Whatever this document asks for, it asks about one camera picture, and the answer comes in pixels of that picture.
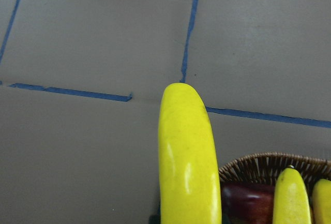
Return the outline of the brown wicker basket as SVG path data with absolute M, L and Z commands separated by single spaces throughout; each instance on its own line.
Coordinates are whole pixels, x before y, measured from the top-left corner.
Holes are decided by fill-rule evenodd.
M 293 166 L 307 188 L 320 179 L 330 179 L 330 160 L 279 152 L 265 152 L 234 159 L 219 168 L 222 182 L 250 182 L 274 185 L 280 173 Z

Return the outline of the yellow banana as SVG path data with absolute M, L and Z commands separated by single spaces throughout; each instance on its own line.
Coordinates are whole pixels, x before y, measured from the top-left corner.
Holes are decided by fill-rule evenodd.
M 293 166 L 277 178 L 272 223 L 312 223 L 306 186 Z
M 313 215 L 315 223 L 330 224 L 330 181 L 320 179 L 312 192 Z
M 163 92 L 158 151 L 161 223 L 221 223 L 212 126 L 188 84 L 173 83 Z

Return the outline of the dark purple plum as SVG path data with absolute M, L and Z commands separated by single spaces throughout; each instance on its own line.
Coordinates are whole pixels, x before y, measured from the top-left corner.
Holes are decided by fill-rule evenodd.
M 258 183 L 221 185 L 222 213 L 230 223 L 272 223 L 275 187 Z

